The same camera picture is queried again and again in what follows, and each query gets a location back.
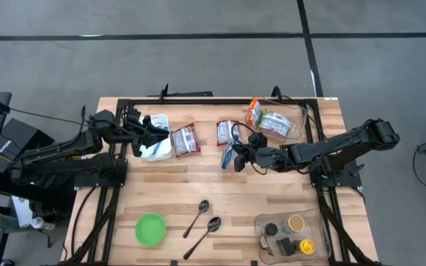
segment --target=plastic spoon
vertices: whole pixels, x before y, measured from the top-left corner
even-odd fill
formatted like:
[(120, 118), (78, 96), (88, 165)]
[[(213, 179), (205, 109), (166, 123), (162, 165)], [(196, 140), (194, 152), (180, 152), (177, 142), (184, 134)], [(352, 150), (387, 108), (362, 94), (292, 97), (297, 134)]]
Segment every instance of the plastic spoon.
[(190, 225), (190, 227), (185, 231), (185, 233), (183, 233), (183, 238), (186, 238), (189, 236), (190, 230), (193, 227), (193, 224), (195, 224), (195, 222), (197, 221), (198, 217), (200, 216), (200, 214), (204, 213), (205, 211), (208, 210), (208, 208), (210, 207), (210, 202), (208, 202), (208, 200), (202, 200), (202, 202), (200, 202), (199, 206), (198, 206), (198, 214), (195, 217), (195, 219), (193, 220), (192, 225)]
[(221, 225), (220, 217), (215, 217), (211, 219), (210, 222), (208, 223), (208, 230), (206, 231), (206, 233), (200, 238), (200, 240), (198, 240), (197, 244), (195, 244), (192, 248), (190, 248), (189, 251), (185, 253), (185, 255), (183, 255), (183, 259), (185, 260), (189, 259), (190, 255), (192, 255), (195, 248), (197, 248), (198, 244), (200, 244), (200, 242), (205, 238), (205, 236), (210, 232), (215, 232), (216, 230), (218, 230), (220, 225)]

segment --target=concrete floor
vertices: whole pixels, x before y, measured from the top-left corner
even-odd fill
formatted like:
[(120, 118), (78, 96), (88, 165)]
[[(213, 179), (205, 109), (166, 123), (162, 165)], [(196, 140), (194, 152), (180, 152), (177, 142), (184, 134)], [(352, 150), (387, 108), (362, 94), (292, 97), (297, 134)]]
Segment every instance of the concrete floor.
[[(426, 1), (305, 0), (313, 33), (426, 32)], [(300, 32), (286, 0), (0, 0), (0, 35)], [(401, 136), (392, 151), (359, 159), (381, 262), (426, 265), (426, 188), (413, 176), (416, 145), (426, 142), (426, 38), (314, 40), (325, 96), (340, 99), (348, 128), (370, 117)], [(313, 96), (302, 39), (195, 41), (0, 41), (0, 91), (11, 106), (78, 119), (101, 96), (211, 90), (216, 96)], [(77, 126), (11, 114), (58, 140)], [(417, 158), (426, 181), (426, 156)], [(39, 233), (14, 234), (5, 257), (19, 265), (56, 263), (65, 227), (47, 249)]]

